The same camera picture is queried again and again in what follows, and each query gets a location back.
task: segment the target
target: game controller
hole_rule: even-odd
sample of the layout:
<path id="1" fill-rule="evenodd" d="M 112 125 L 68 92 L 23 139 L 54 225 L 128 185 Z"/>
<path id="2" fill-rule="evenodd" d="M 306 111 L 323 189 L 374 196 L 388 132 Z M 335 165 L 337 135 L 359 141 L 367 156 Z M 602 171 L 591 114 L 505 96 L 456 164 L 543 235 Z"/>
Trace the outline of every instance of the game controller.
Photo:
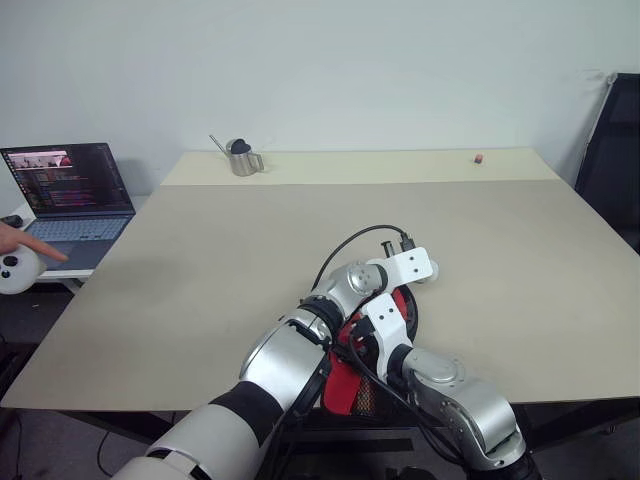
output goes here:
<path id="1" fill-rule="evenodd" d="M 11 253 L 0 255 L 0 294 L 24 292 L 46 269 L 38 255 L 24 245 Z"/>

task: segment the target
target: white wall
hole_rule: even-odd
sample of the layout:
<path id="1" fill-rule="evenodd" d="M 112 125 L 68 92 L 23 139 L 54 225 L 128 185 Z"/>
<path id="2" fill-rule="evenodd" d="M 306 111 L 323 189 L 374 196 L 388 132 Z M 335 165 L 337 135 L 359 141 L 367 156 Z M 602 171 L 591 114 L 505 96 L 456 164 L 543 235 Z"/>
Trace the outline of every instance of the white wall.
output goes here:
<path id="1" fill-rule="evenodd" d="M 534 146 L 572 181 L 638 0 L 0 0 L 0 145 L 181 152 Z M 0 208 L 17 203 L 0 170 Z"/>

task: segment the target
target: table surface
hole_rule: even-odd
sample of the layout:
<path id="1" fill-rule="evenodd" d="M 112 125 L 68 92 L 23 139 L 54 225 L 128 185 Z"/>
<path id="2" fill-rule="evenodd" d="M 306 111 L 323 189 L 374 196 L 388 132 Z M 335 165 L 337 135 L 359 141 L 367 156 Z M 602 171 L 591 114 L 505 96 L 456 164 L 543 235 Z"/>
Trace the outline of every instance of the table surface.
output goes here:
<path id="1" fill-rule="evenodd" d="M 144 202 L 149 198 L 148 195 L 137 195 L 131 197 L 131 203 L 133 203 L 133 207 L 136 209 L 136 212 L 139 211 Z M 20 215 L 24 224 L 22 225 L 21 230 L 26 230 L 27 227 L 33 222 L 36 218 L 33 210 L 27 202 L 20 205 L 16 208 L 11 215 Z M 38 282 L 55 282 L 58 280 L 64 280 L 68 278 L 76 278 L 78 280 L 86 280 L 93 274 L 93 269 L 88 270 L 48 270 L 44 272 L 40 277 L 38 277 Z"/>
<path id="2" fill-rule="evenodd" d="M 394 183 L 377 153 L 273 153 L 269 172 L 249 178 L 220 155 L 185 154 L 2 405 L 207 402 L 235 383 L 326 255 L 374 223 L 403 227 L 440 264 L 437 282 L 412 286 L 418 346 L 455 352 L 514 402 L 639 395 L 639 257 L 531 149 L 485 151 L 480 166 L 475 153 L 387 152 Z M 342 176 L 321 158 L 339 159 L 349 183 L 329 185 Z M 361 184 L 350 184 L 354 165 Z M 395 234 L 359 239 L 333 266 L 382 256 L 385 239 Z"/>

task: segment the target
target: laptop keyboard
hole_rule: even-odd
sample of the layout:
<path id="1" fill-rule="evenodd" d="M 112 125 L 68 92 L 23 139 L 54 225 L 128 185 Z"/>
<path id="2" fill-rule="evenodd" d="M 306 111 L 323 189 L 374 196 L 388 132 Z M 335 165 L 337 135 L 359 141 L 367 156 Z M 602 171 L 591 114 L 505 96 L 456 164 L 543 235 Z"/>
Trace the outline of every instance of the laptop keyboard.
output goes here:
<path id="1" fill-rule="evenodd" d="M 92 218 L 88 220 L 38 220 L 28 230 L 45 242 L 83 242 L 113 240 L 128 218 Z"/>

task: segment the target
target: floor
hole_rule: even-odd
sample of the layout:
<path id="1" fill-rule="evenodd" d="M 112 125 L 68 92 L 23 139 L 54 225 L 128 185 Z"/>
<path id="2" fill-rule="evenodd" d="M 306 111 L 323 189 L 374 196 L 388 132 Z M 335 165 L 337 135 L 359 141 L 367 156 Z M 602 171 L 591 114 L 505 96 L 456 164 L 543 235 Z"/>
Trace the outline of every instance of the floor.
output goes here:
<path id="1" fill-rule="evenodd" d="M 10 342 L 39 342 L 70 300 L 71 294 L 56 288 L 15 297 L 0 296 L 0 333 Z M 104 430 L 57 412 L 26 410 L 20 411 L 19 415 L 23 426 L 19 465 L 23 479 L 105 478 L 96 464 L 96 452 Z M 171 414 L 161 415 L 168 419 Z M 0 423 L 0 480 L 14 478 L 18 431 L 14 416 Z M 387 434 L 384 431 L 367 433 L 382 437 Z M 436 457 L 417 432 L 409 431 L 407 435 L 412 438 L 414 447 L 424 452 L 416 466 L 430 470 L 438 479 L 464 478 L 459 469 L 450 468 Z M 142 454 L 145 448 L 144 444 L 110 434 L 102 451 L 103 465 L 108 471 L 115 472 L 128 459 Z M 596 433 L 536 453 L 535 459 L 547 480 L 637 480 L 640 478 L 639 452 L 640 421 L 634 420 L 619 425 L 613 433 Z M 407 462 L 406 453 L 359 455 L 357 458 L 334 455 L 321 459 L 300 455 L 292 459 L 291 467 L 307 472 L 312 469 L 322 471 L 332 479 L 365 478 L 363 473 L 367 471 L 375 478 L 384 478 L 385 467 L 403 467 Z"/>

